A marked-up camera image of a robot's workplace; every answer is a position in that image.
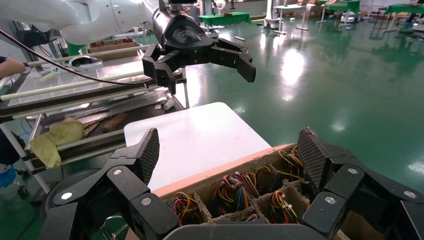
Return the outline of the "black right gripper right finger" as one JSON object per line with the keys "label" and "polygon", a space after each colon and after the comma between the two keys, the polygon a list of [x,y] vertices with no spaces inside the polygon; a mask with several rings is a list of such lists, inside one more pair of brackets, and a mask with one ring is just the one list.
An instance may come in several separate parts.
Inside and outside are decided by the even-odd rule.
{"label": "black right gripper right finger", "polygon": [[310,127],[298,135],[304,192],[312,197],[302,222],[333,238],[349,212],[362,216],[385,240],[424,237],[424,196],[363,164],[349,149],[320,139]]}

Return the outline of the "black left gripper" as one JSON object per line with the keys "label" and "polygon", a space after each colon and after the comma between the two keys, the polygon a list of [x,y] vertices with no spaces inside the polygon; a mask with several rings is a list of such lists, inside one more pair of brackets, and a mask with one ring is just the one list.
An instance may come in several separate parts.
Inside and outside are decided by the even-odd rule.
{"label": "black left gripper", "polygon": [[210,62],[236,69],[248,83],[256,79],[256,67],[246,47],[224,38],[210,38],[182,11],[158,11],[153,17],[153,33],[159,43],[150,44],[145,51],[143,71],[172,95],[177,84],[174,72],[181,66]]}

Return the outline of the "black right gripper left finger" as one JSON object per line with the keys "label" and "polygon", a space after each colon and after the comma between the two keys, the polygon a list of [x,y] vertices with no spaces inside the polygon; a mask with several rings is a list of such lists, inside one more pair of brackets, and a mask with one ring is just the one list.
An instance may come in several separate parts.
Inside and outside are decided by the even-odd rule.
{"label": "black right gripper left finger", "polygon": [[117,149],[102,169],[54,196],[40,239],[89,240],[115,214],[139,239],[164,239],[179,219],[148,187],[159,154],[156,128],[137,144]]}

